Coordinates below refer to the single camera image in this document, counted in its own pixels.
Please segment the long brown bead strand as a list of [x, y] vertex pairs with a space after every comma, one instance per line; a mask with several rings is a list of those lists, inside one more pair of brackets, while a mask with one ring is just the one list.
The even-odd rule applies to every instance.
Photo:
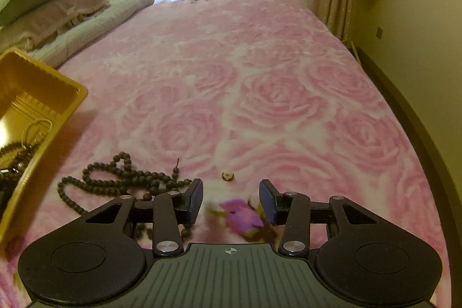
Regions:
[[1, 165], [1, 193], [14, 192], [38, 146], [39, 142], [29, 144], [15, 141], [1, 147], [1, 158], [7, 157], [7, 161]]

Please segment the golden plastic tray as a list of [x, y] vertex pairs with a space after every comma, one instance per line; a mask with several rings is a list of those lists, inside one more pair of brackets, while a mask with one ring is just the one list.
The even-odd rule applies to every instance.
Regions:
[[86, 86], [18, 48], [1, 54], [1, 147], [15, 141], [40, 143], [1, 214], [2, 240], [34, 171], [87, 95]]

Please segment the pink rose bedspread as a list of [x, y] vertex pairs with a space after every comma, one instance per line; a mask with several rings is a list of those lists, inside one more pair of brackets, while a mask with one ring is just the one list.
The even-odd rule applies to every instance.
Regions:
[[298, 0], [186, 0], [138, 12], [61, 66], [88, 97], [58, 133], [1, 245], [1, 305], [25, 307], [18, 257], [76, 217], [66, 176], [127, 152], [144, 171], [204, 182], [194, 242], [277, 239], [258, 185], [343, 195], [447, 262], [420, 161], [344, 44]]

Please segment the green striped folded quilt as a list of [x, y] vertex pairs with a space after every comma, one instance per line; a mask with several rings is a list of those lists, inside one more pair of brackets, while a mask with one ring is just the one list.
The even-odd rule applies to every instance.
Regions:
[[108, 6], [96, 16], [92, 16], [54, 41], [29, 52], [42, 63], [56, 68], [83, 48], [109, 33], [137, 12], [154, 4], [155, 0], [109, 0]]

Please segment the taupe folded blanket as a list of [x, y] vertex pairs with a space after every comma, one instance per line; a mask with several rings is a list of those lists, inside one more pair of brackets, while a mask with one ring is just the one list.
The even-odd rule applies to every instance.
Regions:
[[91, 19], [109, 0], [52, 0], [1, 28], [1, 53], [12, 47], [33, 51]]

